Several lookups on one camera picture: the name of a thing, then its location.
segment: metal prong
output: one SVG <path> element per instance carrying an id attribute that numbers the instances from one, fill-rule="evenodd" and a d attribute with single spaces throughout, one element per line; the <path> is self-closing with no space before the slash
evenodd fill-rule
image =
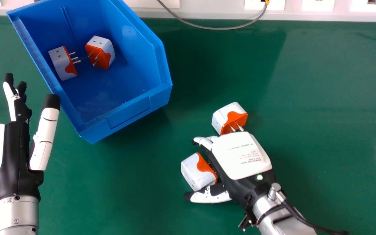
<path id="1" fill-rule="evenodd" d="M 239 127 L 240 131 L 244 131 L 244 129 L 242 128 L 242 126 L 240 126 L 239 124 L 237 124 L 237 122 L 236 122 L 236 125 L 237 125 L 237 127 Z"/>

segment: robotic arm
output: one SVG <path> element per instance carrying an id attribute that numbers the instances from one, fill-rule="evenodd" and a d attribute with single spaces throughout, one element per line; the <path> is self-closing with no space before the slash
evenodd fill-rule
<path id="1" fill-rule="evenodd" d="M 239 224 L 244 232 L 251 226 L 262 235 L 316 235 L 316 230 L 348 234 L 308 222 L 291 205 L 276 182 L 269 156 L 256 138 L 244 131 L 246 119 L 247 113 L 238 103 L 229 104 L 213 115 L 212 125 L 219 137 L 194 138 L 193 144 L 200 146 L 209 165 L 201 164 L 205 160 L 199 153 L 182 162 L 182 175 L 194 189 L 185 193 L 184 199 L 195 203 L 234 200 L 244 210 Z"/>
<path id="2" fill-rule="evenodd" d="M 6 74 L 3 89 L 11 122 L 0 124 L 0 235 L 38 234 L 38 187 L 43 183 L 58 122 L 60 98 L 49 94 L 29 148 L 32 113 L 25 104 L 26 87 L 20 82 L 14 88 L 12 73 Z"/>

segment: black fingertip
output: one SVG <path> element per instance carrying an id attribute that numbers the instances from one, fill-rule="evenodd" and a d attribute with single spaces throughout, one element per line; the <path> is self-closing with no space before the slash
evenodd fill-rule
<path id="1" fill-rule="evenodd" d="M 192 195 L 194 195 L 195 192 L 186 192 L 184 193 L 184 200 L 187 202 L 191 202 Z"/>
<path id="2" fill-rule="evenodd" d="M 20 97 L 22 97 L 22 96 L 24 95 L 26 89 L 27 89 L 27 83 L 21 81 L 21 82 L 18 84 L 18 86 L 17 86 L 18 95 L 19 95 Z"/>
<path id="3" fill-rule="evenodd" d="M 43 101 L 43 109 L 54 108 L 60 110 L 60 97 L 55 94 L 46 95 Z"/>
<path id="4" fill-rule="evenodd" d="M 12 73 L 6 73 L 4 82 L 8 83 L 9 85 L 14 86 L 14 75 Z"/>

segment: metal knob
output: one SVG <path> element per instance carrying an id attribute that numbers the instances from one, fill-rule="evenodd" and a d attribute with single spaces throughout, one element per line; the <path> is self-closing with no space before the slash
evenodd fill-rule
<path id="1" fill-rule="evenodd" d="M 271 185 L 271 188 L 269 189 L 268 198 L 270 200 L 274 201 L 275 198 L 276 198 L 276 192 L 278 192 L 280 190 L 281 190 L 281 185 L 279 183 L 273 183 Z"/>

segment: green table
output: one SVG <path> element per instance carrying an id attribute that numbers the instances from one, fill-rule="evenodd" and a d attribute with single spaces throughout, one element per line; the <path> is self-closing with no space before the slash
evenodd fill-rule
<path id="1" fill-rule="evenodd" d="M 184 202 L 190 188 L 180 174 L 181 160 L 199 150 L 191 139 L 214 135 L 212 113 L 238 101 L 307 219 L 376 235 L 376 23 L 262 21 L 223 32 L 145 21 L 166 47 L 170 103 L 94 145 L 61 112 L 40 187 L 41 234 L 241 235 L 241 208 Z M 49 90 L 0 18 L 0 122 L 9 121 L 6 72 L 28 83 L 35 130 Z"/>

